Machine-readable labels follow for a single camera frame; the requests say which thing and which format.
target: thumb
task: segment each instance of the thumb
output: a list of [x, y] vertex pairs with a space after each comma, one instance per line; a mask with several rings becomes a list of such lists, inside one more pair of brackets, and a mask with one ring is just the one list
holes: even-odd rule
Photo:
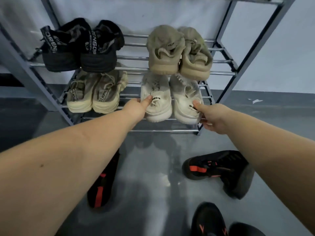
[[200, 112], [203, 112], [203, 113], [204, 113], [204, 112], [207, 110], [207, 107], [208, 107], [208, 106], [199, 103], [197, 100], [194, 100], [192, 103], [193, 103], [195, 109], [197, 109], [197, 110], [200, 111]]
[[147, 107], [150, 105], [151, 102], [152, 102], [152, 96], [149, 95], [141, 102], [141, 105], [144, 109], [147, 109]]

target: white sneaker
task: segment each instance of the white sneaker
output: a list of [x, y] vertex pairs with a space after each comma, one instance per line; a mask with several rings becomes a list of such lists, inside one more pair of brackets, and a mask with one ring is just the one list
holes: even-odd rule
[[119, 104], [119, 93], [128, 84], [126, 71], [112, 70], [102, 73], [94, 90], [93, 109], [97, 113], [108, 114], [115, 111]]
[[80, 71], [70, 86], [67, 105], [70, 112], [85, 113], [92, 109], [93, 90], [100, 80], [100, 74]]
[[203, 99], [197, 81], [175, 74], [169, 84], [174, 96], [174, 117], [184, 124], [198, 123], [202, 113], [194, 108], [192, 102], [198, 100], [203, 104]]
[[179, 73], [193, 80], [209, 78], [213, 57], [201, 35], [192, 27], [181, 27], [179, 31], [185, 36], [186, 48], [182, 53]]
[[152, 95], [151, 104], [145, 117], [149, 122], [161, 122], [172, 115], [172, 99], [166, 75], [156, 75], [148, 72], [144, 75], [141, 85], [141, 101]]
[[156, 27], [148, 37], [149, 69], [158, 75], [178, 72], [178, 63], [185, 48], [184, 35], [169, 25]]

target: beige sneaker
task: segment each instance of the beige sneaker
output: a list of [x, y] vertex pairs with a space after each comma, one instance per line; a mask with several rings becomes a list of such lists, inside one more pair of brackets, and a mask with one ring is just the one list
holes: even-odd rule
[[67, 94], [67, 106], [70, 112], [85, 113], [92, 109], [92, 96], [101, 75], [81, 70], [71, 83]]
[[126, 71], [112, 70], [102, 73], [94, 90], [93, 109], [97, 113], [108, 114], [115, 111], [119, 104], [119, 93], [128, 84]]
[[179, 73], [192, 80], [209, 78], [213, 57], [201, 35], [192, 27], [178, 29], [185, 36], [186, 48], [182, 53]]
[[171, 26], [160, 25], [151, 32], [147, 40], [149, 69], [158, 75], [178, 72], [180, 56], [185, 48], [184, 35]]

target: shoe rack frame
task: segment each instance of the shoe rack frame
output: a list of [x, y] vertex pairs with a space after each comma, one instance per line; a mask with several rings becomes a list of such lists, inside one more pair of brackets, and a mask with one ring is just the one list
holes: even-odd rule
[[[225, 89], [222, 91], [219, 98], [215, 101], [212, 97], [211, 90], [206, 81], [199, 82], [199, 86], [204, 90], [203, 99], [209, 99], [209, 104], [214, 103], [224, 103], [224, 101], [230, 95], [232, 89], [235, 87], [236, 83], [239, 81], [243, 73], [246, 71], [248, 66], [254, 60], [260, 49], [266, 43], [270, 35], [273, 33], [275, 28], [278, 26], [279, 22], [286, 14], [288, 9], [291, 7], [295, 0], [228, 0], [229, 5], [224, 15], [222, 24], [218, 30], [215, 39], [206, 39], [206, 43], [209, 45], [209, 50], [214, 56], [216, 51], [220, 51], [225, 58], [224, 60], [214, 60], [213, 63], [228, 64], [231, 68], [230, 72], [223, 71], [211, 71], [211, 75], [229, 75], [231, 79]], [[231, 18], [233, 10], [238, 1], [247, 1], [255, 2], [261, 4], [272, 4], [276, 5], [274, 13], [271, 15], [265, 27], [262, 29], [261, 33], [255, 40], [254, 44], [246, 54], [245, 58], [238, 66], [233, 60], [232, 56], [229, 54], [227, 49], [221, 42], [223, 33], [227, 27], [227, 24]], [[41, 0], [47, 14], [53, 23], [55, 29], [60, 27], [60, 23], [57, 19], [56, 14], [53, 11], [52, 5], [49, 0]], [[147, 38], [147, 35], [136, 35], [136, 34], [125, 34], [126, 37], [133, 38]], [[139, 43], [125, 43], [125, 46], [133, 47], [146, 47], [145, 44]], [[34, 55], [27, 59], [26, 56], [22, 53], [19, 47], [14, 43], [13, 39], [7, 33], [7, 31], [0, 24], [0, 62], [13, 74], [24, 86], [25, 88], [32, 93], [35, 98], [48, 110], [48, 111], [58, 111], [61, 116], [68, 122], [69, 125], [74, 125], [80, 123], [84, 120], [93, 119], [95, 117], [86, 116], [85, 114], [72, 114], [68, 111], [67, 105], [65, 102], [66, 93], [70, 87], [71, 82], [76, 78], [79, 69], [76, 70], [70, 79], [69, 83], [65, 87], [61, 96], [56, 96], [50, 86], [45, 83], [42, 77], [38, 74], [35, 67], [45, 67], [43, 63], [37, 63], [36, 58], [41, 55], [40, 51], [35, 51]], [[117, 59], [127, 59], [127, 60], [144, 60], [147, 61], [148, 57], [136, 57], [136, 56], [117, 56]], [[147, 72], [148, 68], [134, 68], [134, 67], [116, 67], [117, 70], [125, 70], [128, 75], [143, 75]], [[130, 81], [128, 84], [131, 85], [140, 85], [140, 82]], [[131, 99], [140, 97], [139, 94], [127, 94], [121, 93], [121, 99]], [[133, 130], [138, 132], [174, 132], [174, 133], [195, 133], [200, 135], [203, 131], [202, 124], [193, 126], [191, 129], [181, 130], [181, 129], [169, 129], [169, 130]]]

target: hand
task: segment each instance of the hand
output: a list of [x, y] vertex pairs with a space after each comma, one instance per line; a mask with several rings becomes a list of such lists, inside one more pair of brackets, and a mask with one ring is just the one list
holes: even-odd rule
[[125, 104], [122, 111], [126, 111], [128, 116], [130, 116], [133, 127], [143, 119], [146, 109], [151, 102], [152, 96], [149, 95], [142, 102], [138, 98], [133, 98]]
[[227, 133], [227, 119], [233, 112], [232, 109], [216, 103], [214, 105], [203, 105], [197, 100], [193, 101], [194, 107], [203, 113], [205, 119], [202, 119], [200, 123], [203, 123], [203, 127], [210, 131], [215, 131], [218, 134]]

